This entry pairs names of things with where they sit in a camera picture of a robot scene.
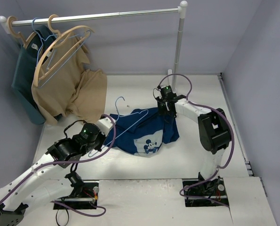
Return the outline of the blue Mickey Mouse t-shirt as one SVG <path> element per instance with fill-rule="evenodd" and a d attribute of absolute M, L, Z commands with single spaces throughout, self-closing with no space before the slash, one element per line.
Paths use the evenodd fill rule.
<path fill-rule="evenodd" d="M 169 144 L 179 139 L 174 117 L 159 115 L 157 107 L 148 108 L 148 110 L 149 113 L 140 122 L 114 141 L 113 148 L 135 156 L 151 157 L 159 151 L 162 144 Z M 123 132 L 142 115 L 132 115 L 116 122 L 116 135 Z M 117 114 L 110 116 L 115 120 L 118 118 Z"/>

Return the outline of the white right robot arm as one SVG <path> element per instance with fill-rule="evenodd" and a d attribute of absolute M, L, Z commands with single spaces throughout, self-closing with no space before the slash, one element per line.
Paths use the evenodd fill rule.
<path fill-rule="evenodd" d="M 156 90 L 160 92 L 155 97 L 160 115 L 180 114 L 198 124 L 200 143 L 207 153 L 198 174 L 197 188 L 203 194 L 210 193 L 215 187 L 212 178 L 217 175 L 223 154 L 233 141 L 224 111 L 190 103 L 186 96 L 174 93 L 170 85 L 158 86 Z"/>

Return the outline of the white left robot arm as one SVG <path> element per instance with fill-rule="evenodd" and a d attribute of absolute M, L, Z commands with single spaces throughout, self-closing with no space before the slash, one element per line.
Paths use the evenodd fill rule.
<path fill-rule="evenodd" d="M 84 123 L 80 133 L 56 141 L 18 178 L 0 188 L 0 226 L 17 226 L 36 208 L 63 197 L 79 197 L 84 181 L 77 173 L 81 159 L 101 151 L 116 120 L 102 115 L 96 123 Z"/>

